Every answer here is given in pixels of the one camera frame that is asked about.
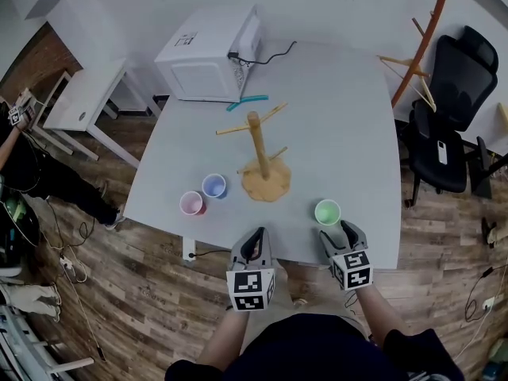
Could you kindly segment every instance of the forearm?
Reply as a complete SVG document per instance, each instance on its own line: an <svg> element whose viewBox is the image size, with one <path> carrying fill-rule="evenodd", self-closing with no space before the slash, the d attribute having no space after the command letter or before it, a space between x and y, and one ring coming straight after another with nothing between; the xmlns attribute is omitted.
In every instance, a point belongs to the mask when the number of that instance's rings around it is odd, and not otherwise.
<svg viewBox="0 0 508 381"><path fill-rule="evenodd" d="M362 306L365 319L371 328L372 336L379 347L383 347L384 340L391 330L398 330L402 334L410 333L407 324L400 314L379 293L374 285L356 290L358 301Z"/></svg>
<svg viewBox="0 0 508 381"><path fill-rule="evenodd" d="M211 365L224 371L240 355L247 329L248 312L228 310L206 343L197 364Z"/></svg>
<svg viewBox="0 0 508 381"><path fill-rule="evenodd" d="M13 128L10 132L7 140L0 146L0 171L3 169L7 160L10 157L10 153L13 151L14 145L21 134L19 129Z"/></svg>

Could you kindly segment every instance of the chair armrest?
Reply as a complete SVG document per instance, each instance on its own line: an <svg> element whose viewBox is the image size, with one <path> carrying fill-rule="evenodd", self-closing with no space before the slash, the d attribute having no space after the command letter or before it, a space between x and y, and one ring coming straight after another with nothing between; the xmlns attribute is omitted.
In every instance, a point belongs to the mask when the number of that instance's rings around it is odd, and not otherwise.
<svg viewBox="0 0 508 381"><path fill-rule="evenodd" d="M479 153L479 161L482 166L484 172L487 172L490 167L491 158L487 152L487 147L485 146L485 141L483 138L478 136L476 137L476 142L478 142L478 153Z"/></svg>
<svg viewBox="0 0 508 381"><path fill-rule="evenodd" d="M414 103L414 124L418 134L425 139L430 137L429 115L431 111L432 109L422 100Z"/></svg>

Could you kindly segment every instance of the blue cup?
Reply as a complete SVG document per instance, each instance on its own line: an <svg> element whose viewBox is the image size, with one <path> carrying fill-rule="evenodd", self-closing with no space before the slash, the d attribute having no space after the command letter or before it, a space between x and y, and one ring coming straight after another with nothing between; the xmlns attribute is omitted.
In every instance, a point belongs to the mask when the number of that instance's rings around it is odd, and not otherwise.
<svg viewBox="0 0 508 381"><path fill-rule="evenodd" d="M204 178L201 188L209 198L223 199L227 195L224 176L219 174L210 174Z"/></svg>

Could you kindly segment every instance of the pink cup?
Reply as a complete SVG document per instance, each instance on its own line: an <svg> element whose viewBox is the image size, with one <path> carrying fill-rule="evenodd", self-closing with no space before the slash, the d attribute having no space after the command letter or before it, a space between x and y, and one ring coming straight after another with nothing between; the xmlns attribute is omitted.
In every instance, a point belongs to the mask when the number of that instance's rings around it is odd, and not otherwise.
<svg viewBox="0 0 508 381"><path fill-rule="evenodd" d="M196 191L190 191L183 194L180 199L180 210L187 216L198 216L206 212L206 205L202 196Z"/></svg>

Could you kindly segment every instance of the chair seat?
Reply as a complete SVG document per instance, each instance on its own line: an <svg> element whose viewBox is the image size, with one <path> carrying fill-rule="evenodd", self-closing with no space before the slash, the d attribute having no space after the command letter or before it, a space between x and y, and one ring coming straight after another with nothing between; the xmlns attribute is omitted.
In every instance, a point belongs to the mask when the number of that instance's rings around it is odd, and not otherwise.
<svg viewBox="0 0 508 381"><path fill-rule="evenodd" d="M429 138L409 128L403 140L410 150L410 168L421 179L443 191L461 193L466 190L468 172L462 138L439 117L429 117ZM439 161L438 141L446 146L446 165Z"/></svg>

